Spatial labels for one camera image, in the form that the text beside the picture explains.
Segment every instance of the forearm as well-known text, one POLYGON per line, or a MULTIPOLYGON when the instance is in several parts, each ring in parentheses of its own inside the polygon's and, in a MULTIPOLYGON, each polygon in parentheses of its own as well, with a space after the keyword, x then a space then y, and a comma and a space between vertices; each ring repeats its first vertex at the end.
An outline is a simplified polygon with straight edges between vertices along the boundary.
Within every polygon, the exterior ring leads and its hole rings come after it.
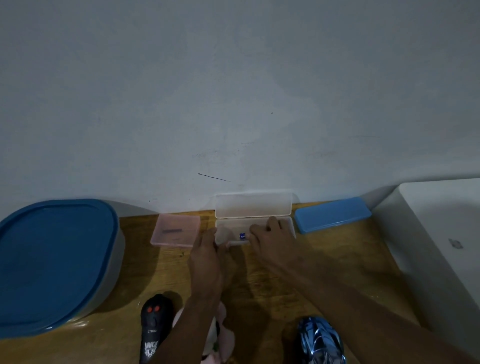
POLYGON ((323 268, 302 263, 284 274, 364 364, 477 363, 426 329, 329 277, 323 268))
POLYGON ((198 364, 219 297, 190 297, 181 316, 152 358, 152 363, 198 364))

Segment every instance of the pink box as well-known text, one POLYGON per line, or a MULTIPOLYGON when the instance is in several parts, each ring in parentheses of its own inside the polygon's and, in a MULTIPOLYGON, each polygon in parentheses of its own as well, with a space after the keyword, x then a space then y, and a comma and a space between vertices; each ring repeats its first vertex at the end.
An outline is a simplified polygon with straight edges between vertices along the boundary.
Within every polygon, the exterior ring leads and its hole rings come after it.
POLYGON ((160 214, 150 243, 191 248, 199 230, 200 216, 160 214))

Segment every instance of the pink stuffed toy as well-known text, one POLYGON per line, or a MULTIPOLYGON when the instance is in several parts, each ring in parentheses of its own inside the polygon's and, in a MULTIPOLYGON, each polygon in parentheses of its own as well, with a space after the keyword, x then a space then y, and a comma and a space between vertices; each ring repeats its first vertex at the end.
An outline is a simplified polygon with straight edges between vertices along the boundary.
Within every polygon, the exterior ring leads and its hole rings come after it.
MULTIPOLYGON (((175 315, 172 327, 175 326, 182 312, 183 307, 175 315)), ((227 309, 225 308, 225 305, 220 302, 208 331, 203 352, 203 359, 200 361, 200 363, 222 364, 225 363, 232 355, 233 348, 235 346, 235 334, 222 325, 225 317, 227 317, 227 309)))

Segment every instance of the person's right arm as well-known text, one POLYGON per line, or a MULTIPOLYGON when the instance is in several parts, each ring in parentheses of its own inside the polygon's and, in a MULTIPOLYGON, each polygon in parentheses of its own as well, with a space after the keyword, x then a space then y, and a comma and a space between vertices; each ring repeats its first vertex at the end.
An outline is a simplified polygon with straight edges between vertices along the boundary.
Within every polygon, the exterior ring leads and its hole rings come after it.
POLYGON ((467 363, 475 359, 337 281, 326 261, 315 261, 290 233, 270 218, 252 225, 249 240, 259 260, 312 302, 363 364, 467 363))

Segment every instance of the wooden table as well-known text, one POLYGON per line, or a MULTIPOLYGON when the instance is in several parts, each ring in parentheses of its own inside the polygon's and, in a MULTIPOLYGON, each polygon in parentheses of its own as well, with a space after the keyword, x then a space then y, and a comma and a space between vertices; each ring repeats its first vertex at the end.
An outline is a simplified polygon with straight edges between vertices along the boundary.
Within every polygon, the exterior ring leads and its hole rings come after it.
MULTIPOLYGON (((313 204, 297 204, 294 210, 313 204)), ((213 211, 201 216, 201 229, 213 227, 213 211)), ((2 363, 138 363, 140 309, 156 293, 166 293, 179 309, 190 295, 189 250, 153 247, 157 215, 120 219, 126 238, 120 277, 113 292, 92 314, 31 338, 0 341, 2 363)), ((412 295, 375 223, 364 220, 308 235, 298 234, 338 262, 338 275, 399 315, 423 323, 412 295)), ((236 335, 229 363, 287 363, 297 320, 319 312, 255 259, 249 245, 232 247, 230 284, 223 293, 225 326, 236 335)), ((358 361, 346 347, 349 363, 358 361)))

